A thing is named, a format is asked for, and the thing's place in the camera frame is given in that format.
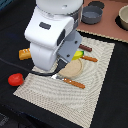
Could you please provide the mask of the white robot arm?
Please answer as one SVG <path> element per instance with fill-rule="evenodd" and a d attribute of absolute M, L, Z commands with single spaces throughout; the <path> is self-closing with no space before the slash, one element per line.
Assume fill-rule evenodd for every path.
<path fill-rule="evenodd" d="M 61 65 L 72 60 L 81 43 L 76 28 L 82 9 L 83 0 L 36 0 L 24 33 L 36 67 L 49 71 L 56 60 Z"/>

